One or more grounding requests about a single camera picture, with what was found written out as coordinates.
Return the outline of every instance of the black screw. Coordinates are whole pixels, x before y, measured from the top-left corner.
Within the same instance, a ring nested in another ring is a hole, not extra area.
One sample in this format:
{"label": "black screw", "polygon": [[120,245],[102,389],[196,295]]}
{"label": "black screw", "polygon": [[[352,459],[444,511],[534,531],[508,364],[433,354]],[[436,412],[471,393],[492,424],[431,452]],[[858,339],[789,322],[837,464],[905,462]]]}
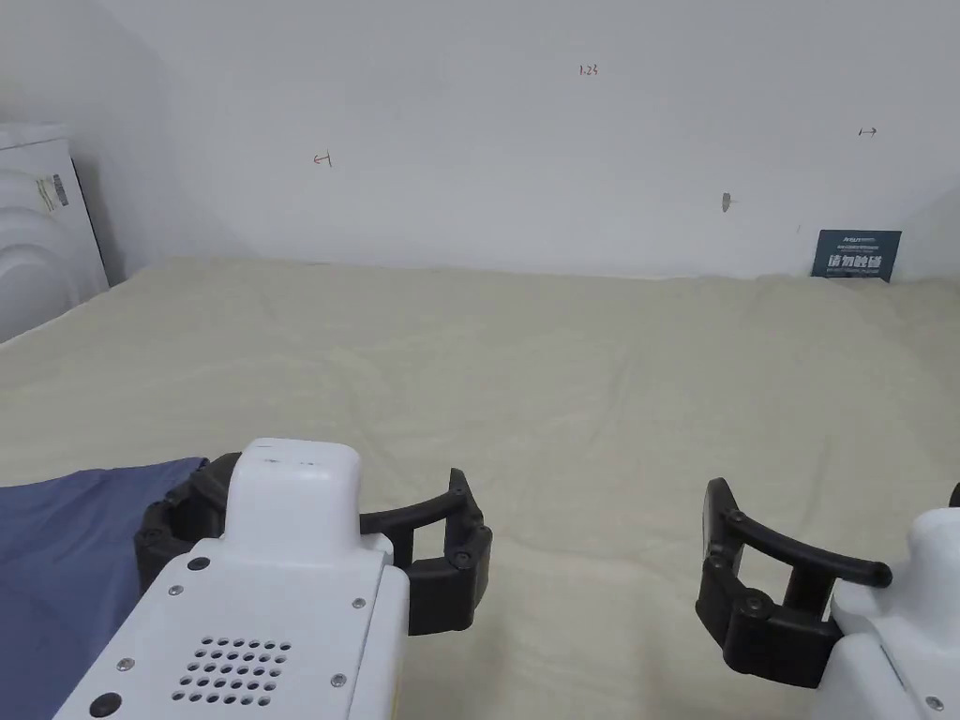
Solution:
{"label": "black screw", "polygon": [[743,599],[743,608],[750,617],[764,617],[767,614],[767,603],[762,595],[747,595]]}
{"label": "black screw", "polygon": [[112,715],[123,703],[121,698],[115,692],[105,692],[99,698],[90,703],[90,717],[107,717]]}

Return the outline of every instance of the beige blanket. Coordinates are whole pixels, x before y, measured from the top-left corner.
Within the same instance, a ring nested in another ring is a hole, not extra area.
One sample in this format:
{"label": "beige blanket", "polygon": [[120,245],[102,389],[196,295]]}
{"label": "beige blanket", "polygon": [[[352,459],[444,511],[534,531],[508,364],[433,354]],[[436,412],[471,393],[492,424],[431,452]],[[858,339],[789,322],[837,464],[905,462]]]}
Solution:
{"label": "beige blanket", "polygon": [[168,261],[0,346],[0,482],[294,437],[355,447],[371,510],[456,466],[490,588],[468,632],[411,640],[401,718],[803,718],[808,692],[735,675],[693,612],[704,486],[894,561],[960,480],[958,361],[943,281]]}

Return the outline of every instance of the white wall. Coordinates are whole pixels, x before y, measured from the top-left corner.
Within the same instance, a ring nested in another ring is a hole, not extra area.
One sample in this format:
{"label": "white wall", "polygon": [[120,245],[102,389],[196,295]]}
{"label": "white wall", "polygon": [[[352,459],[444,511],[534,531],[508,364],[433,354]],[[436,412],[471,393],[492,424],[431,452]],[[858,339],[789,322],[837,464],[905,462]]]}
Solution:
{"label": "white wall", "polygon": [[8,0],[0,120],[75,129],[113,279],[804,274],[820,228],[960,275],[958,28],[955,0]]}

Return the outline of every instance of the ventilation holes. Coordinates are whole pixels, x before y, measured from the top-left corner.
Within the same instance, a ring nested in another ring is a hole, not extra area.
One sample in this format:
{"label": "ventilation holes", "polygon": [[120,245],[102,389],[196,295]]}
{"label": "ventilation holes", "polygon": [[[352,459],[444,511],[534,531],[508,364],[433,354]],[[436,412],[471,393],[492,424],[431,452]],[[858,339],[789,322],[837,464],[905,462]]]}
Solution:
{"label": "ventilation holes", "polygon": [[[194,658],[208,658],[209,660],[219,660],[220,658],[223,658],[225,655],[226,655],[225,660],[237,660],[238,658],[241,657],[242,651],[233,650],[232,648],[243,648],[244,646],[247,646],[250,649],[262,647],[264,650],[273,650],[274,648],[278,648],[280,651],[284,651],[284,652],[289,650],[292,647],[291,643],[289,642],[275,642],[273,640],[247,641],[242,637],[214,638],[213,636],[206,636],[202,638],[200,641],[200,644],[202,647],[194,651],[193,653]],[[214,644],[219,647],[214,647],[212,650],[207,650],[206,648],[203,647],[204,645],[214,645]],[[260,662],[270,662],[272,660],[274,663],[284,663],[287,660],[285,655],[274,656],[271,653],[266,653],[266,652],[261,653],[259,657],[257,656],[256,653],[245,652],[243,653],[242,657],[246,662],[251,662],[252,660],[259,660]],[[195,673],[198,670],[200,670],[200,668],[201,668],[201,664],[195,661],[191,661],[186,666],[186,669],[190,673]],[[282,670],[279,667],[271,667],[268,670],[263,665],[257,665],[254,668],[250,668],[246,664],[234,665],[231,662],[224,662],[223,664],[220,664],[219,662],[212,662],[212,661],[209,661],[206,664],[204,664],[203,669],[204,669],[204,672],[208,674],[217,672],[220,675],[226,676],[232,673],[235,673],[236,675],[247,675],[252,673],[257,678],[267,674],[269,674],[271,678],[277,678],[282,672]],[[179,682],[180,682],[180,685],[183,686],[184,688],[187,685],[193,684],[198,689],[201,687],[207,687],[212,682],[213,687],[210,688],[211,690],[213,690],[213,688],[217,688],[217,690],[219,690],[220,688],[226,688],[228,684],[230,689],[232,690],[240,690],[245,686],[244,680],[241,680],[236,677],[234,677],[233,679],[226,678],[226,677],[217,677],[216,679],[211,681],[211,679],[206,675],[203,675],[199,678],[195,677],[194,675],[184,675],[183,677],[180,678]],[[246,689],[272,692],[273,690],[276,689],[276,683],[273,681],[262,683],[259,680],[250,679],[250,681],[246,683]],[[197,690],[188,693],[185,689],[183,690],[178,689],[178,690],[175,690],[173,693],[171,693],[170,697],[172,700],[175,700],[175,701],[187,699],[191,703],[199,703],[201,700],[206,700],[211,705],[221,701],[225,705],[233,705],[237,701],[240,702],[240,705],[253,705],[253,703],[257,703],[261,707],[264,707],[270,704],[270,696],[268,695],[261,695],[259,697],[254,697],[253,695],[235,695],[233,693],[230,693],[227,695],[221,695],[220,692],[218,691],[211,691],[207,694],[204,694],[203,692],[198,692]]]}

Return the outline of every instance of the dark blue sign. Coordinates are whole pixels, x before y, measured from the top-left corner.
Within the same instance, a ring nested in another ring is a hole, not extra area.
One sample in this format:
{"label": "dark blue sign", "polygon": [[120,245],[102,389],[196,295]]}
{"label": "dark blue sign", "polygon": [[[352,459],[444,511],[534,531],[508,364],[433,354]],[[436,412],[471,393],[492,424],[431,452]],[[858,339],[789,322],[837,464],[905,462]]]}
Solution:
{"label": "dark blue sign", "polygon": [[900,230],[820,230],[814,277],[880,277],[890,282]]}

